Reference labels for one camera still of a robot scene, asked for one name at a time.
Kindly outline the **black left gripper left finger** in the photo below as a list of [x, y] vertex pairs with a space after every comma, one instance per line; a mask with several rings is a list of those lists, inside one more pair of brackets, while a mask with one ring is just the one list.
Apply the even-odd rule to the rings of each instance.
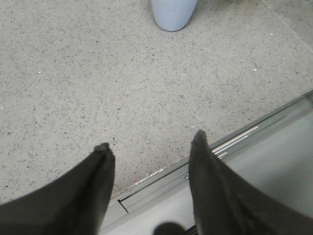
[[96, 235], [112, 194], [115, 156], [102, 143], [52, 183], [0, 206], [2, 235]]

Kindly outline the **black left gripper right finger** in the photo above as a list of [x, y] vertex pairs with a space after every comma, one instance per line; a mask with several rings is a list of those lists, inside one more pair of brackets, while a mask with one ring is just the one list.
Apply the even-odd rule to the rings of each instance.
[[220, 160], [199, 130], [191, 143], [189, 185], [200, 235], [311, 235], [313, 220], [270, 198]]

